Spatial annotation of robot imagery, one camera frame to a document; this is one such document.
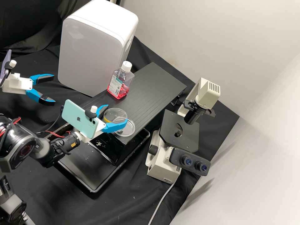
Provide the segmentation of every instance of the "bottle label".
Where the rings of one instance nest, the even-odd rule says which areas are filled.
[[[112,80],[110,81],[108,90],[111,93],[114,93],[116,96],[118,96],[121,86],[122,86],[122,83],[119,80],[117,80],[117,77],[115,75],[113,75]]]

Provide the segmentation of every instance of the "petri dish lid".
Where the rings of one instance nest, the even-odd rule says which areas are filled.
[[[115,133],[121,137],[128,137],[135,132],[134,122],[129,118],[127,118],[127,119],[128,120],[127,120],[126,126],[121,130],[115,131]],[[124,120],[124,118],[118,117],[114,120],[114,122],[118,122],[118,120]]]
[[[127,118],[127,114],[120,108],[109,108],[104,112],[103,120],[106,123],[121,123]]]

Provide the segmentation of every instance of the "grooved surface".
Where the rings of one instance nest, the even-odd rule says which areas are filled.
[[[135,132],[129,137],[117,136],[123,144],[127,144],[186,88],[183,83],[153,62],[134,75],[129,93],[123,99],[117,100],[107,91],[103,91],[81,106],[88,109],[92,105],[99,107],[109,104],[109,108],[125,110],[128,118],[135,123]]]

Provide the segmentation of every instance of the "white speaker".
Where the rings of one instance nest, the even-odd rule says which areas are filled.
[[[109,1],[92,0],[62,25],[58,80],[95,96],[126,60],[138,17]]]

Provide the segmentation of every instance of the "light blue iphone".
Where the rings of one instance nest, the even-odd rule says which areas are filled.
[[[88,138],[93,138],[98,126],[96,118],[90,119],[84,109],[67,99],[62,111],[62,118]]]

